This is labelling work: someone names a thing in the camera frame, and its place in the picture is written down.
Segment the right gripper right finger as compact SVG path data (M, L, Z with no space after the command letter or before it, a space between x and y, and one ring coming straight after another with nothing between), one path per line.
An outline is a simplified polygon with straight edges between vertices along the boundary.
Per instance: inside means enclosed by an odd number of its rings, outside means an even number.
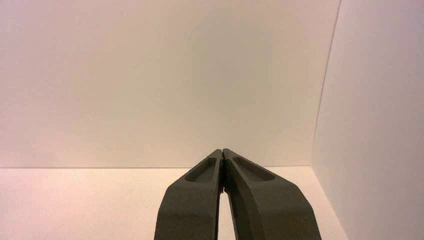
M320 240L311 204L300 188L223 149L224 190L237 240Z

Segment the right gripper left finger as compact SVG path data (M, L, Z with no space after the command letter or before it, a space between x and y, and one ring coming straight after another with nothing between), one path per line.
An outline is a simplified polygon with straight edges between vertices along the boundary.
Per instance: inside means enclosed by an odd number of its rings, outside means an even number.
M223 153L216 149L165 191L154 239L216 240Z

